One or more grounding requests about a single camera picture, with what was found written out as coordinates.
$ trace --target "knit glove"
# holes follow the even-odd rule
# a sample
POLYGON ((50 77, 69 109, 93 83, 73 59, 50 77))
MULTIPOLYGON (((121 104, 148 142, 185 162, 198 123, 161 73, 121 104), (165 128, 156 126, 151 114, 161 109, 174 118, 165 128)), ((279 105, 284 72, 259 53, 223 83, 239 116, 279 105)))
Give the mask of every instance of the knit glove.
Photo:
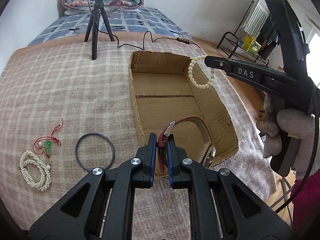
MULTIPOLYGON (((282 148, 279 129, 288 133, 289 136, 301 139, 298 154, 291 169, 295 171, 296 179, 301 180, 306 173, 310 162, 314 136, 315 117, 307 115, 296 109, 275 110, 274 101, 267 95, 264 101, 265 114, 261 121, 257 122, 257 127, 265 133, 263 157, 269 158, 280 153, 282 148)), ((320 143, 318 144, 315 163, 313 164, 310 177, 320 169, 320 143)))

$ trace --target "pearl necklace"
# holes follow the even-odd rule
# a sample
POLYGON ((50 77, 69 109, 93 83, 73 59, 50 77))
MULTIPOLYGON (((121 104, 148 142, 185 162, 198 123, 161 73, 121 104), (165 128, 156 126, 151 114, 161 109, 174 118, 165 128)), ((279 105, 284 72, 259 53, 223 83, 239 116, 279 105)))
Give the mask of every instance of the pearl necklace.
POLYGON ((190 78, 190 81, 192 82, 192 84, 196 87, 196 88, 200 88, 200 89, 206 89, 208 88, 209 86, 212 85, 212 79, 214 78, 214 69, 212 68, 211 69, 211 76, 209 78, 209 81, 207 84, 204 84, 204 85, 199 85, 197 84, 197 82, 195 81, 195 79, 193 78, 192 76, 192 69, 195 65, 195 63, 198 61, 198 60, 201 60, 201 59, 205 59, 207 57, 207 55, 202 55, 202 56, 198 56, 198 57, 194 57, 193 60, 191 61, 189 67, 188 67, 188 77, 190 78))
POLYGON ((21 173, 26 180, 27 184, 31 187, 36 188, 40 191, 45 191, 49 188, 51 183, 51 175, 49 170, 51 169, 50 165, 45 165, 33 152, 26 151, 20 159, 20 169, 21 173), (25 159, 27 156, 31 156, 33 159, 25 159), (34 179, 30 176, 26 166, 28 164, 36 165, 41 173, 41 178, 39 182, 35 182, 34 179))

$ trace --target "blue bedsheet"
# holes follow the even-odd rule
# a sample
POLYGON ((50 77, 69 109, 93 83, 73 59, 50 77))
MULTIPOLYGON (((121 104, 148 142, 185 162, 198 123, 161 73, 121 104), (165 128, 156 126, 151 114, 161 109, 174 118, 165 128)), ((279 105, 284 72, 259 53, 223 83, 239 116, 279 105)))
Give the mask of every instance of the blue bedsheet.
MULTIPOLYGON (((141 7, 135 11, 107 12, 111 30, 113 32, 146 32, 181 37, 191 40, 191 36, 182 31, 174 22, 157 9, 141 7)), ((29 45, 52 41, 72 35, 85 33, 90 19, 90 13, 65 15, 47 27, 29 45)), ((102 17, 101 31, 107 31, 102 17)))

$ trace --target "magenta clothing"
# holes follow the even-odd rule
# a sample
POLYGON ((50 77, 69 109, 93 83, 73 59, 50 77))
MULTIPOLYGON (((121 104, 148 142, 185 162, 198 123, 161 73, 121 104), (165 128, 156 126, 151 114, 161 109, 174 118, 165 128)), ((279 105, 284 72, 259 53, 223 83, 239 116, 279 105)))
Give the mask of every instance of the magenta clothing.
MULTIPOLYGON (((297 190, 301 182, 302 180, 299 180, 293 185, 291 194, 297 190)), ((294 232, 303 225, 318 202, 320 202, 320 170, 306 180, 303 189, 292 201, 294 232)))

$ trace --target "silver bolt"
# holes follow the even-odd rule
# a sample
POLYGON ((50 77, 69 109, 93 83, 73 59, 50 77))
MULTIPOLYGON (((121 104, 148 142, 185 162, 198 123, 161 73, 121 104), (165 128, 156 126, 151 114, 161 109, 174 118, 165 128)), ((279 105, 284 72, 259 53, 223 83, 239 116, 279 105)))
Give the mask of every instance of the silver bolt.
POLYGON ((92 170, 92 173, 93 173, 94 175, 100 175, 100 174, 102 173, 102 169, 101 169, 101 168, 94 168, 94 169, 92 170))
POLYGON ((133 158, 133 159, 131 160, 131 163, 132 163, 133 165, 138 165, 140 162, 141 162, 141 160, 140 160, 139 158, 133 158))
POLYGON ((182 160, 182 163, 185 164, 185 165, 190 165, 192 163, 192 160, 189 159, 189 158, 185 158, 182 160))
POLYGON ((230 175, 230 171, 228 169, 222 169, 220 171, 221 175, 223 176, 229 176, 230 175))

